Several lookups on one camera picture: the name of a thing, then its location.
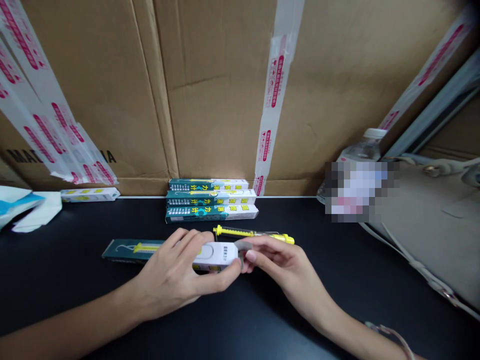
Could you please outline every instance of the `fingernail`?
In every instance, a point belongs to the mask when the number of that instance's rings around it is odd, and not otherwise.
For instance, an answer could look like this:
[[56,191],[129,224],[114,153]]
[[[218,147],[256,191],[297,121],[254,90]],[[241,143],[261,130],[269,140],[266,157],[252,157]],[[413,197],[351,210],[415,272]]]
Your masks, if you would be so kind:
[[248,250],[245,256],[251,263],[254,263],[255,260],[257,260],[257,254],[255,254],[252,250]]

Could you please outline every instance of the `hand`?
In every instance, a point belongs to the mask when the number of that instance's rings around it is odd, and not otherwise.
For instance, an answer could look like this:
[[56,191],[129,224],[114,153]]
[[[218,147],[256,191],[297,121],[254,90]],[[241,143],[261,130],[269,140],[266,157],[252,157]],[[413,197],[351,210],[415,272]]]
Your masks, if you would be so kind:
[[281,287],[295,309],[314,327],[326,326],[329,314],[339,309],[320,281],[305,251],[271,236],[247,237],[253,244],[246,253],[242,273],[254,267],[265,271]]
[[119,288],[141,311],[141,321],[153,320],[196,301],[201,295],[222,292],[240,275],[241,262],[220,273],[198,275],[192,263],[202,245],[214,241],[211,232],[177,229],[152,255],[140,273]]

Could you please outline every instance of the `left hand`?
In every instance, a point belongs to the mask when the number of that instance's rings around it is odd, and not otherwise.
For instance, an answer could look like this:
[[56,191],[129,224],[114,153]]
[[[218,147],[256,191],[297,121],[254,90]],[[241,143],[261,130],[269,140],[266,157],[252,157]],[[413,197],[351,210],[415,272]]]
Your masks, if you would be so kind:
[[198,275],[192,269],[202,246],[213,241],[209,231],[177,229],[140,273],[119,289],[140,309],[141,321],[162,317],[202,295],[222,292],[234,282],[241,272],[238,258],[220,273]]

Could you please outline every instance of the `pixelated blur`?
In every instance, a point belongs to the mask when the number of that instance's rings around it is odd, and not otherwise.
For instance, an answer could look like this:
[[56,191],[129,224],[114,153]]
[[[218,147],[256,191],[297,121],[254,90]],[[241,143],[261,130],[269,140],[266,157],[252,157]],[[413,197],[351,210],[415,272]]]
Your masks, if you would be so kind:
[[382,198],[399,187],[398,162],[329,162],[325,170],[325,213],[334,223],[381,222]]

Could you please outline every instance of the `product box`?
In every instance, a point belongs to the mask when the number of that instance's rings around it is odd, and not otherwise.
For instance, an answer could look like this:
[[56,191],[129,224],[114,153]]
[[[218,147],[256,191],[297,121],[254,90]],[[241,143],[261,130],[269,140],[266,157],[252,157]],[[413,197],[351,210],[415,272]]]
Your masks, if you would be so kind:
[[208,205],[246,205],[254,204],[257,195],[252,189],[220,190],[220,191],[181,191],[170,190],[166,194],[166,204],[177,206],[208,206]]
[[102,187],[91,189],[71,189],[60,191],[64,203],[90,203],[98,201],[114,201],[120,196],[116,187]]
[[166,209],[165,222],[189,223],[200,221],[255,219],[259,210],[255,205],[179,206]]
[[[146,263],[164,240],[113,239],[102,258],[119,263]],[[221,271],[239,257],[233,242],[208,242],[193,261],[193,269]]]
[[247,180],[242,179],[180,179],[169,181],[170,190],[246,190]]

